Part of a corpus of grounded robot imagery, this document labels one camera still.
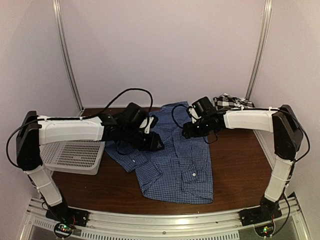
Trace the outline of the blue checked shirt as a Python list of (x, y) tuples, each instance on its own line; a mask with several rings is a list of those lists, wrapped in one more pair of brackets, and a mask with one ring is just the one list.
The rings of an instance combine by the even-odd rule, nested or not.
[(150, 114), (158, 117), (153, 131), (160, 135), (164, 149), (156, 152), (133, 149), (126, 142), (106, 142), (106, 153), (128, 173), (135, 172), (146, 198), (179, 204), (210, 204), (214, 182), (209, 145), (205, 139), (186, 139), (181, 126), (191, 119), (189, 103), (163, 105)]

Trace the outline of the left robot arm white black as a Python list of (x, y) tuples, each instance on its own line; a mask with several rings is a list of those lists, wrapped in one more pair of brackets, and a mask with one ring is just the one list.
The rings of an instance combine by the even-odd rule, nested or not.
[(16, 164), (33, 181), (53, 215), (67, 222), (72, 218), (72, 211), (47, 174), (40, 147), (65, 141), (113, 141), (128, 143), (139, 151), (157, 152), (165, 148), (160, 135), (150, 130), (157, 121), (157, 117), (149, 116), (144, 110), (86, 117), (41, 117), (30, 111), (15, 131)]

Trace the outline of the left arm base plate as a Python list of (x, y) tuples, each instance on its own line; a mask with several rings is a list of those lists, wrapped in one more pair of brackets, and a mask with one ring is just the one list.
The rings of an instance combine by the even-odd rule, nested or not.
[(70, 226), (86, 227), (89, 217), (89, 212), (72, 207), (61, 203), (56, 206), (48, 206), (45, 216)]

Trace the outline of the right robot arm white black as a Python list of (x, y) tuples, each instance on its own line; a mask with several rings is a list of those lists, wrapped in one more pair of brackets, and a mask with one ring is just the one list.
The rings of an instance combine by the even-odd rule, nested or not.
[(206, 137), (222, 129), (247, 129), (273, 134), (274, 166), (268, 186), (256, 210), (259, 220), (268, 220), (277, 209), (291, 180), (297, 154), (305, 133), (289, 105), (279, 108), (231, 108), (206, 110), (195, 108), (197, 118), (182, 127), (186, 139)]

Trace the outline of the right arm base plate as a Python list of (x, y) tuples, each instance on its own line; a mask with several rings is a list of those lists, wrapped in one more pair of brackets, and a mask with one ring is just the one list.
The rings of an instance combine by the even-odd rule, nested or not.
[(271, 221), (273, 217), (279, 218), (282, 216), (282, 212), (277, 207), (275, 209), (269, 209), (266, 206), (257, 206), (243, 209), (238, 212), (238, 215), (244, 227)]

